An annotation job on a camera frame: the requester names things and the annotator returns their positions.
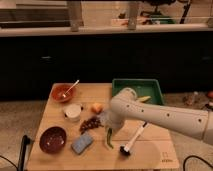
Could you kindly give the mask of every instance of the red bowl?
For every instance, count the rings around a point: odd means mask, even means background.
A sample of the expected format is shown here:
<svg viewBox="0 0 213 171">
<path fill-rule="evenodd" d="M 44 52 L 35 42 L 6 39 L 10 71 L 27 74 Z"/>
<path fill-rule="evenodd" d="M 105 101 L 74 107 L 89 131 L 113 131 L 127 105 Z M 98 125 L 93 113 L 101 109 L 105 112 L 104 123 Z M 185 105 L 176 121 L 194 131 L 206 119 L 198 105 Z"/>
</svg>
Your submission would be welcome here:
<svg viewBox="0 0 213 171">
<path fill-rule="evenodd" d="M 70 88 L 70 85 L 68 84 L 61 84 L 53 88 L 51 92 L 52 98 L 57 102 L 67 102 L 72 99 L 73 93 L 74 93 L 74 87 L 66 93 L 66 97 L 63 97 L 62 95 Z"/>
<path fill-rule="evenodd" d="M 65 146 L 66 139 L 66 132 L 63 128 L 51 127 L 41 135 L 39 146 L 43 152 L 55 154 Z"/>
</svg>

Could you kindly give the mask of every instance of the tile floor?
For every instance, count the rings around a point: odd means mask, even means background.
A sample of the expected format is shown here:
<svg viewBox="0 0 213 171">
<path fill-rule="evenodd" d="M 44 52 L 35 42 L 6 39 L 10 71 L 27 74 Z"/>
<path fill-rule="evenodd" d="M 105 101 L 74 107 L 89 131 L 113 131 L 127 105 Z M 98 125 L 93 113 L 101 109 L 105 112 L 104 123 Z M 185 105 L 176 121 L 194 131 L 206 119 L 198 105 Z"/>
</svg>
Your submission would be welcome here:
<svg viewBox="0 0 213 171">
<path fill-rule="evenodd" d="M 187 107 L 182 102 L 186 95 L 187 93 L 164 94 L 165 104 Z M 200 109 L 208 102 L 203 93 L 199 93 L 198 100 L 199 102 L 191 108 Z M 17 164 L 21 138 L 24 134 L 31 139 L 35 138 L 45 104 L 46 101 L 0 102 L 0 155 Z M 173 131 L 170 132 L 181 166 L 180 169 L 173 169 L 172 171 L 182 171 L 183 159 L 191 154 L 199 155 L 213 163 L 213 146 Z M 189 160 L 187 168 L 189 171 L 211 170 L 196 159 Z M 0 159 L 0 171 L 15 171 L 15 169 Z"/>
</svg>

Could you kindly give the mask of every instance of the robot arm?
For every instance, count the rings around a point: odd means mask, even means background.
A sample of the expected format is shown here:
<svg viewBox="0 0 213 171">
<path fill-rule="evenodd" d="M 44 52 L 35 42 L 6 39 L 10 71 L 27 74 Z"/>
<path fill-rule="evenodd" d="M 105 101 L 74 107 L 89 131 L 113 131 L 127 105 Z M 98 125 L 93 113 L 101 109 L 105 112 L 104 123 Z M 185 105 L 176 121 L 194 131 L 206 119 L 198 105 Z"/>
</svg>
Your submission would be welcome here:
<svg viewBox="0 0 213 171">
<path fill-rule="evenodd" d="M 125 88 L 110 101 L 107 124 L 119 130 L 125 119 L 143 120 L 213 145 L 213 112 L 143 104 L 137 94 Z"/>
</svg>

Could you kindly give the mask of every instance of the wooden table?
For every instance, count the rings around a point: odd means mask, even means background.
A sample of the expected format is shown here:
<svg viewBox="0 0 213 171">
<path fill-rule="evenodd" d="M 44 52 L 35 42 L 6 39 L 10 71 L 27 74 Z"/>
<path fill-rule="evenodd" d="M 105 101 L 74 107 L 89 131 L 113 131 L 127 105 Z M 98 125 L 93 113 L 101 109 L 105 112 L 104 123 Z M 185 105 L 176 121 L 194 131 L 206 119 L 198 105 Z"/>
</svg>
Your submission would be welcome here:
<svg viewBox="0 0 213 171">
<path fill-rule="evenodd" d="M 118 170 L 118 169 L 166 169 L 178 168 L 179 162 L 167 129 L 149 124 L 136 141 L 130 157 L 119 153 L 121 144 L 126 143 L 142 121 L 126 121 L 125 126 L 114 137 L 114 149 L 105 143 L 106 132 L 103 127 L 89 130 L 94 142 L 81 154 L 77 155 L 70 145 L 80 136 L 80 124 L 93 116 L 91 105 L 99 102 L 107 109 L 111 98 L 109 83 L 81 83 L 76 87 L 74 98 L 68 103 L 57 103 L 48 99 L 43 117 L 27 163 L 28 171 L 44 170 Z M 64 117 L 62 109 L 70 103 L 82 103 L 84 110 L 77 123 Z M 67 142 L 59 154 L 49 155 L 41 151 L 39 139 L 41 134 L 52 126 L 66 130 Z"/>
</svg>

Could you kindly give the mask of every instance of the brush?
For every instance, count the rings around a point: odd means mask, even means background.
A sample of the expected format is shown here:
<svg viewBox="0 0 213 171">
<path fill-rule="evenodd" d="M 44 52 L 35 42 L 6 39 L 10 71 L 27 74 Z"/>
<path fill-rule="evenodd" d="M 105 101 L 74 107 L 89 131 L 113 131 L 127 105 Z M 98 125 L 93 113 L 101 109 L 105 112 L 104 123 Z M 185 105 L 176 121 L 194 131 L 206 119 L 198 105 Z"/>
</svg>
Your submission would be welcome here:
<svg viewBox="0 0 213 171">
<path fill-rule="evenodd" d="M 141 133 L 143 132 L 146 125 L 147 125 L 147 122 L 145 122 L 143 125 L 141 125 L 137 129 L 134 136 L 129 140 L 129 142 L 125 146 L 120 146 L 121 154 L 123 154 L 125 156 L 129 156 L 131 154 L 130 150 L 131 150 L 132 146 L 134 145 L 136 139 L 141 135 Z"/>
</svg>

